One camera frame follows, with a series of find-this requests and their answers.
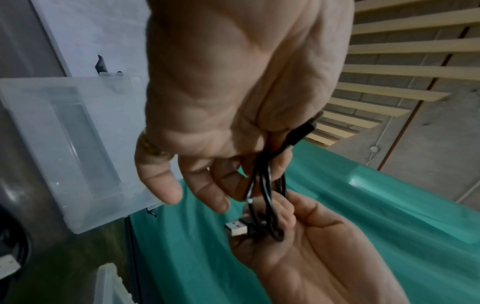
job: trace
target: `teal plastic sheet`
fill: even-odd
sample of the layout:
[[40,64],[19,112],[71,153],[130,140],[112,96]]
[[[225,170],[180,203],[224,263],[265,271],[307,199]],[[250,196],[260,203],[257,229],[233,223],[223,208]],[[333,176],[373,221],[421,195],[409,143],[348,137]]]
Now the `teal plastic sheet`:
[[[412,303],[480,303],[480,213],[306,142],[293,154],[288,188],[360,227]],[[242,204],[215,214],[183,189],[183,201],[157,208],[157,218],[131,217],[165,302],[269,302],[255,275],[231,255],[223,229]]]

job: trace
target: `gold ring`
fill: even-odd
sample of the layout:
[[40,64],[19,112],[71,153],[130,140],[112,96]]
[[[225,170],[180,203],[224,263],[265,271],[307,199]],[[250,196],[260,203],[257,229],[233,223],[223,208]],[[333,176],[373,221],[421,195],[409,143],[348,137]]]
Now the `gold ring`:
[[166,153],[160,150],[155,144],[153,144],[147,137],[147,129],[144,129],[139,137],[141,146],[148,152],[148,154],[155,157],[166,157],[168,160],[171,160],[174,155]]

